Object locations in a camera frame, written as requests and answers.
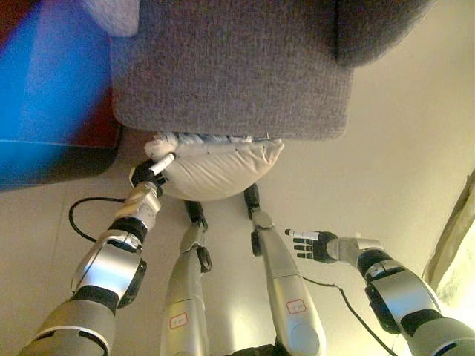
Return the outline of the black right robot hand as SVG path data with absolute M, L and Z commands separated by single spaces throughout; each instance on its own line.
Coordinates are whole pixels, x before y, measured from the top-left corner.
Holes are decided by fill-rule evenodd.
M 337 235 L 329 231 L 296 231 L 290 228 L 286 229 L 284 233 L 292 238 L 297 258 L 326 264 L 337 261 L 327 250 L 329 242 L 338 239 Z

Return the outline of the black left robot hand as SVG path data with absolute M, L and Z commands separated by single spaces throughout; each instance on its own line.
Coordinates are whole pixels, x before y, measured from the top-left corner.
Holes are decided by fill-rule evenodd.
M 166 154 L 163 158 L 155 162 L 152 159 L 144 161 L 140 165 L 133 167 L 129 174 L 131 185 L 135 188 L 142 182 L 150 182 L 157 188 L 166 183 L 163 171 L 175 161 L 176 154 L 174 152 Z

